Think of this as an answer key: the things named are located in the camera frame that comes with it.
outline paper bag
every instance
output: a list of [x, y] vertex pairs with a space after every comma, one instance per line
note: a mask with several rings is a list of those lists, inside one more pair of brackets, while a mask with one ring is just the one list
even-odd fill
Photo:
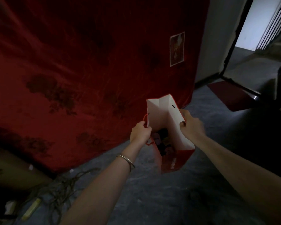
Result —
[[151, 137], [149, 140], [151, 142], [147, 144], [153, 145], [156, 163], [162, 174], [179, 170], [195, 151], [194, 144], [186, 139], [180, 131], [179, 124], [184, 121], [184, 118], [171, 94], [158, 99], [148, 99], [147, 106], [148, 113], [144, 117], [144, 120], [147, 117], [147, 126], [152, 127], [152, 133], [167, 128], [175, 149], [174, 153], [161, 156]]

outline silver bracelet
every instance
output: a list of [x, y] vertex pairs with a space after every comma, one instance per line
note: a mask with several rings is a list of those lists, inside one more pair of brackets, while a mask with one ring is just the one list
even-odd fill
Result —
[[118, 156], [121, 156], [122, 158], [124, 158], [124, 159], [125, 159], [125, 160], [129, 163], [129, 166], [130, 166], [130, 172], [131, 172], [131, 165], [132, 165], [132, 166], [133, 166], [133, 168], [135, 169], [135, 166], [134, 166], [133, 162], [131, 162], [131, 160], [130, 160], [130, 159], [128, 159], [126, 156], [121, 155], [121, 154], [117, 155], [117, 156], [116, 156], [116, 158], [117, 158]]

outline yellow object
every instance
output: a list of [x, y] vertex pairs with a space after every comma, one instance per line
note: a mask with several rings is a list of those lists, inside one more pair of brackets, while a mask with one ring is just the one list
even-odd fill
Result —
[[28, 208], [28, 210], [25, 212], [25, 214], [22, 216], [22, 220], [26, 221], [30, 218], [30, 216], [32, 215], [32, 213], [34, 213], [34, 211], [37, 209], [37, 207], [40, 205], [41, 203], [41, 199], [38, 198], [36, 199], [32, 205]]

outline cardboard box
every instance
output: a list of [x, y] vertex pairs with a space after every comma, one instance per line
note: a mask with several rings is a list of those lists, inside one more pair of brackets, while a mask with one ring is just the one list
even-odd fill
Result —
[[0, 186], [12, 190], [29, 190], [37, 185], [50, 183], [52, 179], [0, 148]]

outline red doormat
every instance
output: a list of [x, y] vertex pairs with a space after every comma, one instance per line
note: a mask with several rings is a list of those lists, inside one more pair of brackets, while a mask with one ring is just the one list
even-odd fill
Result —
[[258, 105], [258, 102], [242, 89], [226, 81], [208, 84], [207, 86], [231, 111], [250, 109]]

